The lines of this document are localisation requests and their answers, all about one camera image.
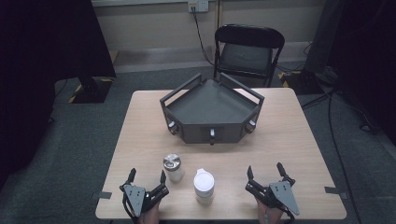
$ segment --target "wall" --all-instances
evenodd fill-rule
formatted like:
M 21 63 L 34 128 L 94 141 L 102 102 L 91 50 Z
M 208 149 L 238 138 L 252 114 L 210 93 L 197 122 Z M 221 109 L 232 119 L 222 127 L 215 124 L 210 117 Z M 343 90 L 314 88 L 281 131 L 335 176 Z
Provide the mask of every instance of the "wall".
M 268 26 L 286 42 L 307 42 L 315 35 L 323 0 L 266 0 L 209 2 L 199 13 L 201 36 L 212 46 L 219 12 L 220 23 Z M 198 48 L 193 16 L 187 3 L 95 7 L 109 49 Z

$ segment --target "gray carpet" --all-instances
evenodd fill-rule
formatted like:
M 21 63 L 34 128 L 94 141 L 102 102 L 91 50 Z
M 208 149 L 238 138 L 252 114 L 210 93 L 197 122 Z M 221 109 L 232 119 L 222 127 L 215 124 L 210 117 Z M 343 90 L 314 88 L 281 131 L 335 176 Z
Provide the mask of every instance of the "gray carpet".
M 282 63 L 282 66 L 289 68 L 297 65 Z M 95 216 L 97 199 L 92 195 L 102 190 L 133 92 L 172 90 L 198 72 L 211 77 L 212 71 L 212 67 L 197 67 L 118 74 L 106 101 L 97 105 L 68 104 L 78 81 L 69 79 L 67 83 L 58 82 L 56 90 L 62 91 L 55 99 L 52 113 L 54 121 L 29 167 L 11 175 L 3 187 L 0 193 L 0 222 L 109 223 L 109 220 L 100 220 Z M 250 87 L 261 85 L 258 80 L 241 81 Z M 274 78 L 272 86 L 281 87 L 278 78 Z M 305 95 L 298 98 L 303 105 L 318 96 Z M 359 129 L 364 118 L 348 105 L 341 92 L 337 92 L 332 98 L 334 138 L 361 221 L 394 223 L 395 147 L 387 144 L 384 134 L 373 135 Z M 346 177 L 332 141 L 328 108 L 327 99 L 304 112 L 335 186 L 340 191 L 347 192 Z M 358 223 L 350 198 L 343 202 L 347 210 L 344 220 L 299 220 L 297 217 L 295 223 Z M 116 220 L 113 223 L 132 222 Z

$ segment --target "electrical outlet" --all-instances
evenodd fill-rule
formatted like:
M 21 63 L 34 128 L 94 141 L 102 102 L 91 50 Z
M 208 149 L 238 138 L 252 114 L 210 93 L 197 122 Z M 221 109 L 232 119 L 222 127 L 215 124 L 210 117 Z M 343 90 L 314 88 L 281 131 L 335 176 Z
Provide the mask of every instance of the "electrical outlet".
M 209 1 L 208 0 L 189 1 L 188 11 L 192 12 L 193 8 L 195 8 L 195 12 L 207 12 L 209 10 Z
M 209 1 L 201 0 L 198 2 L 198 11 L 207 12 L 209 10 Z
M 189 1 L 187 7 L 189 12 L 192 12 L 193 8 L 195 8 L 195 12 L 198 12 L 198 1 Z

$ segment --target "white cup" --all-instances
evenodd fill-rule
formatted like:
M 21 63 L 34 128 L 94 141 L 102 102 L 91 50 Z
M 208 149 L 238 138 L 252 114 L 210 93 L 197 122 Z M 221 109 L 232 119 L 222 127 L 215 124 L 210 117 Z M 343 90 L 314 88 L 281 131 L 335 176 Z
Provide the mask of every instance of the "white cup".
M 204 169 L 198 169 L 194 178 L 196 199 L 200 203 L 212 203 L 215 191 L 215 178 Z

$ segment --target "black curtain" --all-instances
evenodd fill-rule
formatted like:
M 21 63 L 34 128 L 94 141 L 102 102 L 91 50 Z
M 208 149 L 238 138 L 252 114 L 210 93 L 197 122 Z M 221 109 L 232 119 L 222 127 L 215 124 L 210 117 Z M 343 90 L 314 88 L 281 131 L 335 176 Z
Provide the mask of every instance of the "black curtain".
M 396 2 L 348 0 L 329 64 L 396 145 Z
M 0 1 L 0 184 L 33 158 L 56 81 L 114 77 L 91 0 Z

